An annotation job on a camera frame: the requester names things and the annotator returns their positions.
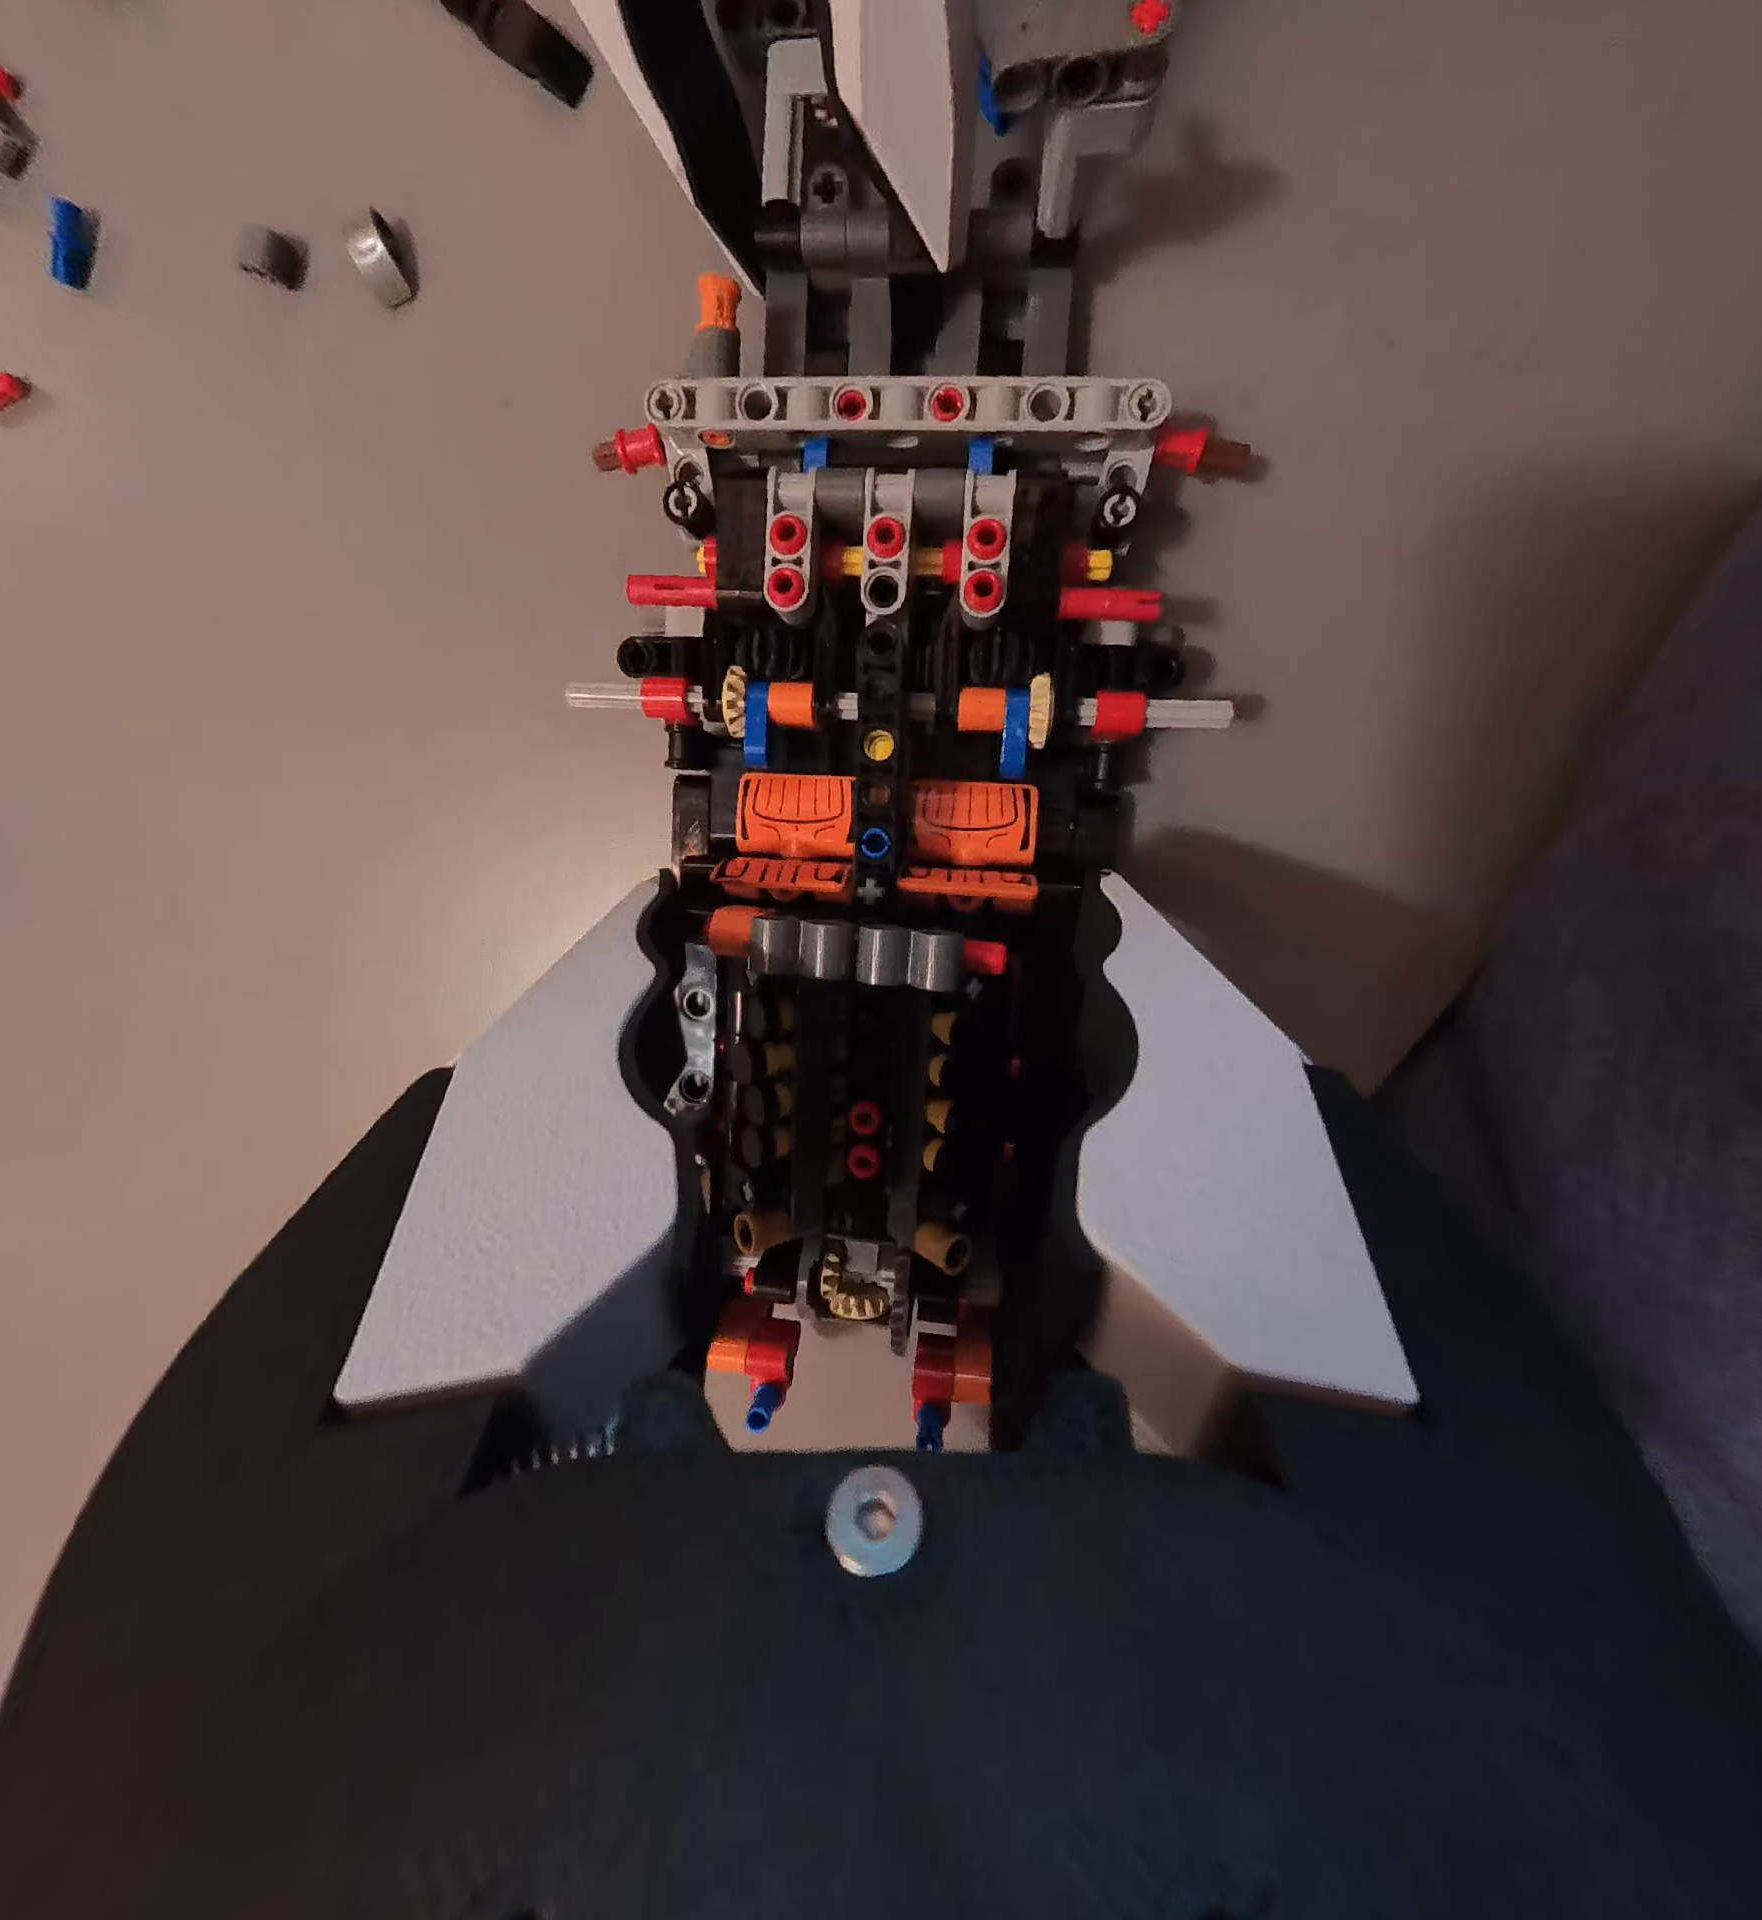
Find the person's blue sweater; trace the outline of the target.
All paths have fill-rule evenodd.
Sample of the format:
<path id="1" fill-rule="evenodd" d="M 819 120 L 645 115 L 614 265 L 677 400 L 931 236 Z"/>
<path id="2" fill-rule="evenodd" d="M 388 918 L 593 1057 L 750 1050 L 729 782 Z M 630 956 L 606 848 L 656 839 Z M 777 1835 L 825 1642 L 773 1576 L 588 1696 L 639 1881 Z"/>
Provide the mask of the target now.
<path id="1" fill-rule="evenodd" d="M 1762 496 L 1383 1096 L 1589 1357 L 1762 1668 Z"/>

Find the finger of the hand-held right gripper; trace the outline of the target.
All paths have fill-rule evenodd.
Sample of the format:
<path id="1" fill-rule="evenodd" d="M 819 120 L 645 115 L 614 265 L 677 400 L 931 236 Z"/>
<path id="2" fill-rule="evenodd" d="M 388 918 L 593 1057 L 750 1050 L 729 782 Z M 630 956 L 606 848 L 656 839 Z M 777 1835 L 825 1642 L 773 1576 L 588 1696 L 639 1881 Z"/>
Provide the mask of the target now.
<path id="1" fill-rule="evenodd" d="M 575 2 L 572 11 L 723 257 L 757 259 L 758 150 L 706 4 Z"/>
<path id="2" fill-rule="evenodd" d="M 971 274 L 973 2 L 828 2 L 826 64 L 891 209 L 939 274 Z"/>

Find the black lego connector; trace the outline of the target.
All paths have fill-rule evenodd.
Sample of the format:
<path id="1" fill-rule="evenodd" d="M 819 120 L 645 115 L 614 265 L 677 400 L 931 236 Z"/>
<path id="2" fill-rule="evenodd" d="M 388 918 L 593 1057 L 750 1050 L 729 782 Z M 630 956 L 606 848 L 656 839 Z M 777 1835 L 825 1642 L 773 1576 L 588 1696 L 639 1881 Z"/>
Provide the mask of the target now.
<path id="1" fill-rule="evenodd" d="M 440 4 L 495 59 L 532 81 L 565 109 L 579 109 L 595 79 L 588 54 L 530 2 Z"/>

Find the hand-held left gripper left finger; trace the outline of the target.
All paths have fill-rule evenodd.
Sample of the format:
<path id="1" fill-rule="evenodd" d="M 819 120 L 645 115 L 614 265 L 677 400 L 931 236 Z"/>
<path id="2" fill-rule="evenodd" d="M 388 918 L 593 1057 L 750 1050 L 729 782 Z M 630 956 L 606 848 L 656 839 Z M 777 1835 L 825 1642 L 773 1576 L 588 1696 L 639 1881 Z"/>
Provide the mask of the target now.
<path id="1" fill-rule="evenodd" d="M 656 886 L 614 906 L 460 1055 L 340 1364 L 346 1411 L 520 1387 L 606 1420 L 679 1348 L 675 1152 L 619 1043 Z"/>

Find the partly built lego car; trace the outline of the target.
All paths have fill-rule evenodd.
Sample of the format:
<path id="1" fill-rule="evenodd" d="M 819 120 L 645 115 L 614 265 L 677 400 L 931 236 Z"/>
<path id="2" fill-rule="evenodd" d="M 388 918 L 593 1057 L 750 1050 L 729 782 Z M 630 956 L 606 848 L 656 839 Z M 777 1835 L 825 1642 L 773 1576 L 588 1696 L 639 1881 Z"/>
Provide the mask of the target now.
<path id="1" fill-rule="evenodd" d="M 661 481 L 616 704 L 665 735 L 710 1377 L 767 1434 L 804 1333 L 883 1335 L 913 1447 L 1000 1442 L 1063 1339 L 1042 1250 L 1081 1098 L 1076 935 L 1138 744 L 1230 729 L 1131 545 L 1158 481 L 1247 479 L 1151 374 L 1087 371 L 1081 239 L 1185 4 L 976 4 L 971 274 L 939 274 L 832 90 L 826 4 L 706 4 L 758 150 L 740 378 L 648 386 Z"/>

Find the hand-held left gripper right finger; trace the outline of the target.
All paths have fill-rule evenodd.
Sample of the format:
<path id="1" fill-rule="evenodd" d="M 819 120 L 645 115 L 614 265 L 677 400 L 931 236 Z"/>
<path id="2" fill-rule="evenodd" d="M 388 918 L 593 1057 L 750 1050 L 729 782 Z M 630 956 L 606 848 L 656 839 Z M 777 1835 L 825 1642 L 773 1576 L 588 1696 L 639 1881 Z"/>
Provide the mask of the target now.
<path id="1" fill-rule="evenodd" d="M 1104 1271 L 1084 1356 L 1151 1452 L 1222 1447 L 1242 1387 L 1410 1416 L 1419 1387 L 1307 1057 L 1127 880 L 1103 895 L 1131 1047 L 1079 1148 L 1074 1216 Z"/>

